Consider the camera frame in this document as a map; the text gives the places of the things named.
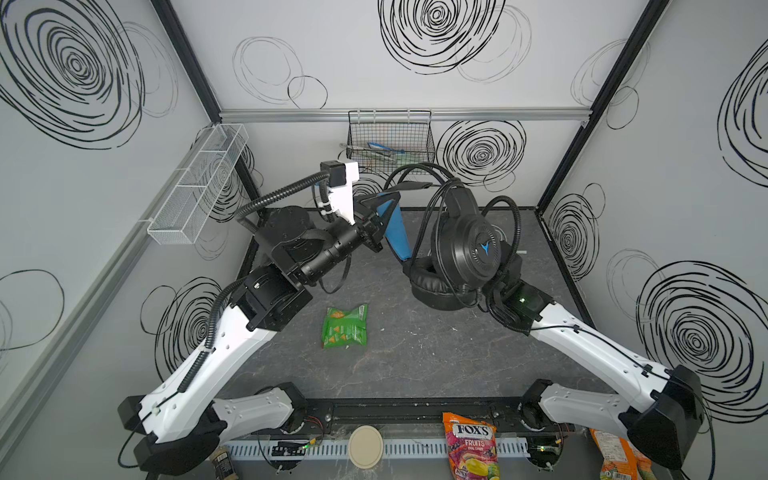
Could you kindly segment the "black blue headphones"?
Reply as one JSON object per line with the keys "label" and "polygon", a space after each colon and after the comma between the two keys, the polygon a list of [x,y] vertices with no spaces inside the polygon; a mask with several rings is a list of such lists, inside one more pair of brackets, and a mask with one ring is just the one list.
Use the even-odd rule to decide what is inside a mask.
{"label": "black blue headphones", "polygon": [[440,165],[399,167],[389,174],[382,192],[428,188],[429,183],[406,179],[414,171],[437,181],[416,243],[409,243],[403,218],[401,228],[385,231],[384,238],[418,301],[438,311],[471,308],[501,266],[501,240],[481,214],[473,192]]}

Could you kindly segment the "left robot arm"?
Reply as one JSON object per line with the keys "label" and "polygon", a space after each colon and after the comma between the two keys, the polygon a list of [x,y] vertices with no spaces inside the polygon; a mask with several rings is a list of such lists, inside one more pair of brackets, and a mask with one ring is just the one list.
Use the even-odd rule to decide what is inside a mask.
{"label": "left robot arm", "polygon": [[[251,228],[268,263],[218,294],[204,339],[159,387],[119,405],[124,429],[140,437],[133,449],[134,466],[148,478],[187,473],[236,438],[264,430],[295,434],[304,427],[307,401],[291,382],[241,398],[221,399],[218,394],[246,360],[310,303],[309,287],[339,263],[349,263],[360,246],[382,250],[387,227],[399,210],[399,192],[356,197],[350,185],[328,186],[329,179],[328,173],[317,173],[244,207],[239,216],[243,221],[269,209]],[[326,188],[331,206],[350,201],[351,214],[319,228],[300,206],[270,209],[274,201],[314,185]]]}

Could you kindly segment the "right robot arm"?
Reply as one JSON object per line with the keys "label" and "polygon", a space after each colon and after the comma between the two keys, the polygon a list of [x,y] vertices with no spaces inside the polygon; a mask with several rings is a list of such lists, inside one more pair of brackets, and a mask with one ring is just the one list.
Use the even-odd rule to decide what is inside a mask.
{"label": "right robot arm", "polygon": [[630,441],[652,462],[681,470],[705,421],[699,376],[668,368],[622,346],[572,315],[520,277],[515,246],[500,240],[487,220],[471,236],[469,252],[495,277],[484,287],[486,307],[506,328],[568,356],[611,388],[597,393],[535,381],[521,397],[523,424],[541,431],[570,423]]}

